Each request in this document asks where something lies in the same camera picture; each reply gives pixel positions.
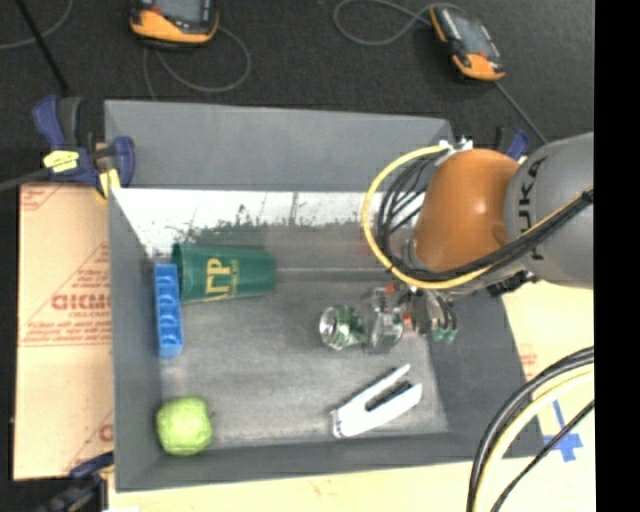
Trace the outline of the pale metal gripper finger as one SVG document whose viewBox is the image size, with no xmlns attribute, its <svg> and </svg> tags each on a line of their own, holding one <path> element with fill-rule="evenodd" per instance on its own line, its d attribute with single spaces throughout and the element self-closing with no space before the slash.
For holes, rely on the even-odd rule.
<svg viewBox="0 0 640 512">
<path fill-rule="evenodd" d="M 377 315 L 367 324 L 365 350 L 373 354 L 389 353 L 402 340 L 403 334 L 400 315 Z"/>
<path fill-rule="evenodd" d="M 399 291 L 394 287 L 371 288 L 361 297 L 360 309 L 366 318 L 398 313 L 401 311 Z"/>
</svg>

